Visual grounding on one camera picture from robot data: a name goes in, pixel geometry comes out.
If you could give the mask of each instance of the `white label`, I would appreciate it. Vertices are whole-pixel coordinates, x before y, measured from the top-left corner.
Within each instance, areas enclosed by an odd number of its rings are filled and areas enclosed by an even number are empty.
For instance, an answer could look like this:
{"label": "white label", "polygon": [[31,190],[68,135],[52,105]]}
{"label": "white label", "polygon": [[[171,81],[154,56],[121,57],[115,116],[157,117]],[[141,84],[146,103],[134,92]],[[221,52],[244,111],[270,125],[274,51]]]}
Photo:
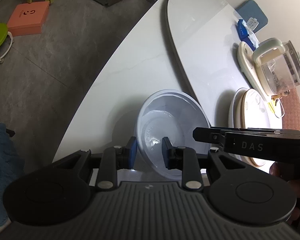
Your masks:
{"label": "white label", "polygon": [[257,21],[257,19],[255,18],[250,18],[247,22],[247,26],[249,29],[251,29],[252,31],[255,30],[255,28],[258,26],[259,22]]}

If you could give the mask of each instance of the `kettle handle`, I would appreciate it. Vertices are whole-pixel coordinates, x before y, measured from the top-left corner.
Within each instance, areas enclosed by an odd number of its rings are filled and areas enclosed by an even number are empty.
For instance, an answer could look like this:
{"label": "kettle handle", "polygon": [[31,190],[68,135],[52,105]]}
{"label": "kettle handle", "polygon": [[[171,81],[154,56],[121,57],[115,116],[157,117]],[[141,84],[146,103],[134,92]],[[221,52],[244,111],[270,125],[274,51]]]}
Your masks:
{"label": "kettle handle", "polygon": [[252,60],[257,67],[260,67],[264,63],[285,53],[285,50],[283,43],[279,39],[270,38],[263,41],[259,48],[253,52]]}

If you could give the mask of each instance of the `white plate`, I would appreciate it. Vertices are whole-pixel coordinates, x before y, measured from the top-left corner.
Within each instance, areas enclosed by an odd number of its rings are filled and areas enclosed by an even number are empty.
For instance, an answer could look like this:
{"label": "white plate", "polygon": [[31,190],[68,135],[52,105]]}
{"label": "white plate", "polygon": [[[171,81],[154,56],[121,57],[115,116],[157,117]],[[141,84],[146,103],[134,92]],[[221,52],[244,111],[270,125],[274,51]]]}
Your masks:
{"label": "white plate", "polygon": [[271,97],[268,96],[266,94],[266,92],[264,91],[264,89],[262,88],[262,85],[258,78],[256,68],[253,66],[252,54],[253,54],[253,51],[249,47],[249,45],[247,43],[245,43],[244,41],[240,42],[239,48],[238,48],[238,53],[237,53],[240,69],[244,73],[246,78],[249,80],[249,83],[251,84],[251,86],[260,93],[263,100],[266,102],[270,102]]}
{"label": "white plate", "polygon": [[231,101],[230,107],[229,107],[229,115],[228,115],[228,126],[230,128],[234,128],[234,113],[237,110],[237,106],[239,103],[240,98],[243,96],[245,92],[247,92],[247,88],[240,88],[235,94]]}
{"label": "white plate", "polygon": [[267,108],[261,95],[249,89],[243,102],[243,128],[271,128]]}
{"label": "white plate", "polygon": [[241,119],[242,119],[242,99],[243,99],[245,94],[246,94],[246,92],[243,93],[241,98],[239,98],[238,104],[237,104],[237,106],[235,108],[235,111],[234,111],[234,117],[233,118],[234,118],[234,127],[235,128],[242,128],[242,121],[241,121]]}
{"label": "white plate", "polygon": [[208,119],[199,104],[177,90],[161,90],[151,95],[141,107],[137,119],[138,147],[144,160],[160,175],[181,180],[180,170],[168,170],[163,161],[161,141],[169,137],[173,146],[187,146],[199,154],[208,154],[210,144],[196,142],[196,127],[209,128]]}

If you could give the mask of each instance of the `teal cloth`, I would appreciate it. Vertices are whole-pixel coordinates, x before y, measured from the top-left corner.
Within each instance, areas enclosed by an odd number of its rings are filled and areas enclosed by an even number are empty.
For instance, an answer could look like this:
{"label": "teal cloth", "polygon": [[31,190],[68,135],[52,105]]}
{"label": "teal cloth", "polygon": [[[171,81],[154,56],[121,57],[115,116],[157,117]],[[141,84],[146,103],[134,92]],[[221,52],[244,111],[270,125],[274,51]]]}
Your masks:
{"label": "teal cloth", "polygon": [[8,215],[2,203],[2,195],[12,181],[23,175],[24,161],[18,156],[13,142],[6,133],[6,126],[0,123],[0,226],[3,226]]}
{"label": "teal cloth", "polygon": [[256,18],[259,22],[258,26],[253,30],[256,33],[258,30],[262,29],[264,26],[268,24],[268,18],[261,10],[259,5],[254,0],[247,0],[242,5],[240,5],[237,9],[235,9],[242,19],[246,22],[252,17]]}

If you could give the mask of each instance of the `floor tile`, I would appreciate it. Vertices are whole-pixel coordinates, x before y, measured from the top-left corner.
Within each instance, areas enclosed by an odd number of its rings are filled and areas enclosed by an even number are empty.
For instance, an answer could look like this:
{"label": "floor tile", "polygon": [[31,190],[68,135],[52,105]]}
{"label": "floor tile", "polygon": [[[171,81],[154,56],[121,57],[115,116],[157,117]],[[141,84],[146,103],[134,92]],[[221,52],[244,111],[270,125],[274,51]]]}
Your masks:
{"label": "floor tile", "polygon": [[[25,2],[0,1],[0,22]],[[93,0],[55,0],[41,34],[14,37],[0,64],[0,122],[15,130],[26,172],[51,163],[86,92],[150,6],[145,0],[109,7]],[[8,46],[9,38],[0,53]]]}
{"label": "floor tile", "polygon": [[11,49],[0,64],[0,122],[14,130],[25,171],[53,160],[84,95],[71,90]]}

